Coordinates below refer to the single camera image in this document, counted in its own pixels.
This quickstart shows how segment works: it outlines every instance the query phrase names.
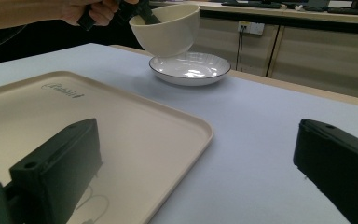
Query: hand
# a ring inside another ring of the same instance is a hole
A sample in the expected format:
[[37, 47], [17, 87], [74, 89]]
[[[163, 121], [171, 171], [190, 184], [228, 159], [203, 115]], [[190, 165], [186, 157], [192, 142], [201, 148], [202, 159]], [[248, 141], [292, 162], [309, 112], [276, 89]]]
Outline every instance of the hand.
[[[131, 4], [138, 3], [138, 0], [126, 1]], [[100, 26], [108, 25], [118, 11], [116, 0], [65, 0], [61, 19], [71, 25], [77, 25], [86, 5], [91, 5], [89, 15], [95, 20], [95, 25]]]

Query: light blue table surface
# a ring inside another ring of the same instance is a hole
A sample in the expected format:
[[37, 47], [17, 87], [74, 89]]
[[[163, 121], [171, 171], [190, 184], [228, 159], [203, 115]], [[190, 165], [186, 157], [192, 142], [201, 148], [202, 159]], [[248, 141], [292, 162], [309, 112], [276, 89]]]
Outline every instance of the light blue table surface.
[[151, 223], [348, 223], [293, 165], [298, 123], [316, 119], [358, 137], [358, 106], [235, 77], [205, 87], [157, 79], [149, 56], [88, 44], [0, 63], [0, 86], [71, 71], [208, 121], [209, 148]]

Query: beige tray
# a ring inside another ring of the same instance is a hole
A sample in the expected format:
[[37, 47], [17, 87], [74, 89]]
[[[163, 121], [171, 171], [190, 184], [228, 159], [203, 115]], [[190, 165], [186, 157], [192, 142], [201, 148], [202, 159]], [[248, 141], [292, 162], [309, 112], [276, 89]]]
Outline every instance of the beige tray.
[[7, 184], [8, 168], [52, 135], [90, 118], [98, 121], [104, 164], [68, 223], [95, 220], [105, 209], [97, 223], [146, 223], [213, 137], [202, 119], [69, 72], [49, 73], [0, 87], [0, 181]]

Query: dark background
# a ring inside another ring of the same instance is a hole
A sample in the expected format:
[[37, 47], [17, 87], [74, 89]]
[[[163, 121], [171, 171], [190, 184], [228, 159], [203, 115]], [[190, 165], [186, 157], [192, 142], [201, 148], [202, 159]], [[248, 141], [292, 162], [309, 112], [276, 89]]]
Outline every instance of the dark background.
[[0, 63], [87, 43], [141, 49], [127, 23], [120, 25], [111, 21], [108, 26], [94, 26], [85, 31], [64, 21], [41, 21], [25, 26], [21, 32], [0, 45]]

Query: bowl rim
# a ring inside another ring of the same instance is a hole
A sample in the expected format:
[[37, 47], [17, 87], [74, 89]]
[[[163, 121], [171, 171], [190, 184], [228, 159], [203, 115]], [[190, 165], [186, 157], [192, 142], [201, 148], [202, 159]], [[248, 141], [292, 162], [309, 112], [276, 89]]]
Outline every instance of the bowl rim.
[[[188, 51], [188, 52], [185, 52], [185, 53], [201, 53], [201, 52], [189, 52], [189, 51]], [[150, 59], [150, 61], [149, 61], [149, 66], [150, 66], [150, 68], [151, 68], [153, 71], [155, 71], [155, 72], [157, 72], [157, 73], [159, 73], [159, 74], [161, 74], [161, 75], [163, 75], [163, 76], [174, 77], [174, 78], [182, 78], [182, 79], [188, 79], [188, 80], [203, 80], [203, 79], [208, 79], [208, 78], [217, 78], [217, 77], [221, 77], [221, 76], [227, 74], [227, 73], [231, 70], [231, 64], [230, 64], [226, 59], [224, 59], [224, 58], [221, 58], [221, 57], [216, 56], [216, 55], [213, 55], [213, 56], [216, 57], [216, 58], [218, 58], [218, 59], [220, 59], [220, 60], [226, 61], [227, 64], [228, 64], [228, 70], [227, 70], [226, 72], [222, 73], [222, 74], [219, 74], [219, 75], [215, 76], [215, 77], [178, 77], [178, 76], [174, 76], [174, 75], [170, 75], [170, 74], [166, 74], [166, 73], [161, 73], [161, 72], [159, 72], [158, 70], [156, 70], [156, 69], [151, 65], [152, 60], [155, 59], [155, 58], [158, 58], [158, 57], [153, 57], [152, 59]]]
[[132, 18], [130, 19], [129, 25], [130, 25], [130, 26], [133, 26], [133, 27], [138, 27], [138, 28], [139, 28], [139, 27], [148, 28], [148, 27], [158, 26], [158, 25], [161, 25], [161, 24], [168, 24], [168, 23], [171, 23], [171, 22], [179, 21], [179, 20], [181, 20], [181, 19], [183, 19], [183, 18], [190, 17], [190, 16], [192, 16], [192, 15], [194, 15], [194, 14], [196, 14], [196, 13], [200, 13], [200, 6], [199, 6], [199, 5], [196, 5], [196, 4], [182, 4], [182, 5], [173, 5], [173, 6], [166, 6], [166, 7], [157, 7], [157, 8], [152, 9], [152, 11], [155, 10], [155, 9], [160, 9], [160, 8], [164, 8], [164, 9], [165, 9], [165, 8], [167, 8], [167, 7], [197, 7], [197, 9], [194, 10], [193, 12], [191, 12], [190, 14], [187, 14], [187, 15], [185, 15], [185, 16], [183, 16], [183, 17], [180, 17], [180, 18], [177, 18], [177, 19], [175, 19], [175, 20], [165, 21], [165, 22], [157, 23], [157, 24], [149, 24], [149, 25], [146, 25], [146, 24], [145, 24], [145, 25], [133, 24], [134, 18], [140, 17], [139, 15], [137, 15], [137, 16], [134, 16], [134, 17], [132, 17]]

